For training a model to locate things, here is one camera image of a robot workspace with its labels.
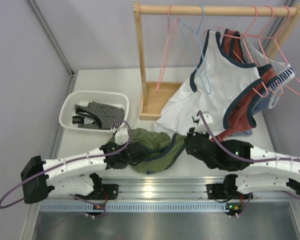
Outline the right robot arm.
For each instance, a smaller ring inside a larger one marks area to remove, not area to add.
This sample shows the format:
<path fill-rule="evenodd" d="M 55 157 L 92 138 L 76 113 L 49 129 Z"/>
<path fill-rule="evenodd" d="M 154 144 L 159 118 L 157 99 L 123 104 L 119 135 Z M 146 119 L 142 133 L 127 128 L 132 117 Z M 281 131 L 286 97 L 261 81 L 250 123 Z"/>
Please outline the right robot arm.
<path fill-rule="evenodd" d="M 236 139 L 210 141 L 210 135 L 188 130 L 185 151 L 209 169 L 225 171 L 223 192 L 228 198 L 252 192 L 283 191 L 300 197 L 300 157 L 264 150 Z"/>

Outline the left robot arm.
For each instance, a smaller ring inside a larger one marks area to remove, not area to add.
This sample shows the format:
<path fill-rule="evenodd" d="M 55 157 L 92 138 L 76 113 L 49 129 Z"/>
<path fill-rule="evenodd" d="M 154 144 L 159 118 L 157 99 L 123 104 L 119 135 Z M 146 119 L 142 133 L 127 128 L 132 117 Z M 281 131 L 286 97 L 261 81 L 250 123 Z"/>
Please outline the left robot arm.
<path fill-rule="evenodd" d="M 46 159 L 35 156 L 20 174 L 25 204 L 48 197 L 75 195 L 97 200 L 106 190 L 100 171 L 121 170 L 148 158 L 149 149 L 140 142 L 119 145 L 108 142 L 101 147 L 75 156 Z"/>

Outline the green tank top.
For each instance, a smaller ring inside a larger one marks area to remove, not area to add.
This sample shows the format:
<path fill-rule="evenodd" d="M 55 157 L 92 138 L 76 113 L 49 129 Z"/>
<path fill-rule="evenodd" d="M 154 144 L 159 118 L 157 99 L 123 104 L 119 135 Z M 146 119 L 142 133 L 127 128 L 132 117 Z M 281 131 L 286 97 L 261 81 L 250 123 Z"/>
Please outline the green tank top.
<path fill-rule="evenodd" d="M 137 173 L 152 175 L 168 170 L 185 150 L 185 135 L 151 132 L 143 128 L 129 130 L 130 143 L 139 142 L 148 150 L 147 159 L 137 165 L 128 165 Z"/>

